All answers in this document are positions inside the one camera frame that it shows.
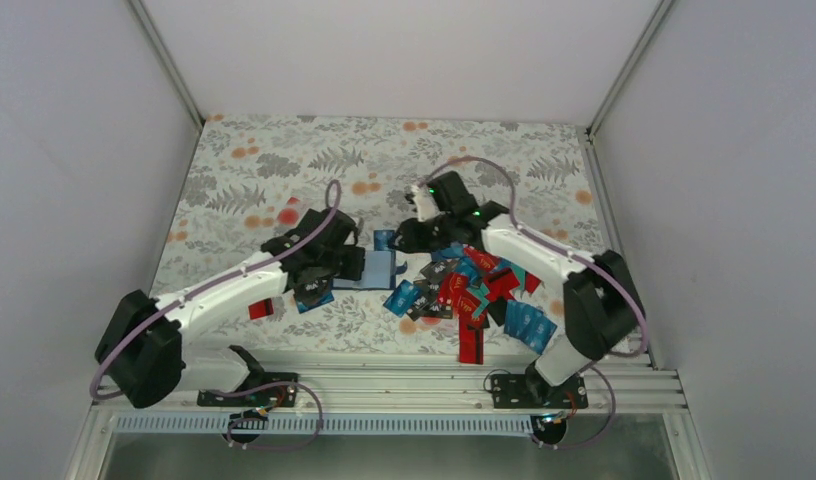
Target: pile of cards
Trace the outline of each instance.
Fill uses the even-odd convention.
[[[399,317],[408,315],[414,321],[452,318],[452,306],[439,303],[438,294],[442,279],[455,268],[455,264],[455,261],[446,260],[426,265],[413,283],[403,280],[396,287],[385,300],[385,308]]]

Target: orange dot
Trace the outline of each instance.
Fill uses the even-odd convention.
[[[549,312],[556,317],[563,317],[564,303],[561,300],[553,300],[552,303],[549,304]]]
[[[355,195],[364,195],[367,193],[367,184],[364,182],[355,182],[352,184],[352,193]]]
[[[246,228],[258,228],[261,224],[261,217],[257,215],[249,215],[243,220],[243,225],[246,225]]]
[[[410,318],[403,318],[401,322],[399,322],[399,331],[405,335],[413,335],[414,332],[417,331],[417,325],[414,324],[414,321]]]
[[[579,190],[576,192],[576,201],[582,205],[590,205],[593,201],[593,195],[587,190]]]

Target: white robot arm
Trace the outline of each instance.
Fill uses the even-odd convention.
[[[409,200],[417,218],[400,224],[391,241],[395,249],[433,252],[459,242],[520,265],[544,282],[563,285],[565,331],[550,340],[526,371],[537,402],[610,353],[642,323],[640,298],[616,252],[594,255],[573,249],[517,223],[496,202],[480,206],[452,171],[413,187]]]

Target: gray leaf pattern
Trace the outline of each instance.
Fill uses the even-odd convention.
[[[518,185],[521,220],[571,245],[604,248],[572,126],[313,115],[216,115],[209,120],[167,235],[153,295],[192,285],[244,260],[291,228],[280,214],[292,197],[303,209],[322,208],[332,178],[343,186],[341,210],[364,220],[359,244],[372,248],[373,230],[394,228],[413,214],[405,200],[410,184],[434,165],[465,155],[506,168]],[[495,170],[478,163],[455,170],[478,199],[507,201],[507,185]],[[427,255],[397,255],[399,264],[408,263],[403,278],[409,280],[428,261]],[[336,291],[333,302],[300,314],[288,293],[272,299],[272,315],[250,319],[241,308],[205,336],[277,350],[458,352],[455,329],[397,318],[382,306],[388,294]],[[526,301],[548,310],[561,298],[560,285],[542,285]],[[495,325],[485,333],[485,351],[530,352]]]
[[[350,167],[356,167],[364,163],[361,158],[361,152],[356,152],[355,148],[350,152],[349,150],[339,148],[327,148],[326,150],[317,154],[317,158],[308,164],[309,168],[316,168],[329,173],[346,173]]]
[[[526,176],[558,183],[559,180],[564,181],[567,177],[577,173],[579,173],[579,166],[570,158],[562,160],[557,157],[552,159],[540,157],[529,168]]]
[[[265,191],[260,185],[256,185],[255,187],[243,185],[240,188],[226,187],[214,196],[214,198],[210,199],[205,206],[211,210],[234,215],[238,212],[243,213],[252,207],[257,207],[266,202],[267,199],[264,193]]]
[[[269,178],[273,175],[287,178],[299,174],[299,164],[293,163],[287,157],[280,157],[274,153],[265,153],[258,157],[256,161],[260,167],[256,170],[258,175]]]

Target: floral pattern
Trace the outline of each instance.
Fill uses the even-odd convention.
[[[225,270],[289,225],[279,215],[291,197],[322,208],[325,186],[340,180],[340,208],[372,231],[411,215],[406,188],[448,159],[474,155],[508,169],[527,224],[575,247],[603,249],[596,210],[573,126],[360,117],[214,115],[205,125],[179,201],[153,294],[175,291]],[[508,198],[504,178],[478,163],[455,166],[480,200]],[[413,279],[428,255],[398,254]],[[560,285],[526,301],[557,320]],[[382,306],[390,292],[334,292],[335,301],[299,314],[291,295],[274,314],[250,320],[242,308],[206,335],[278,350],[455,355],[457,332],[397,318]],[[492,325],[487,354],[530,350]]]

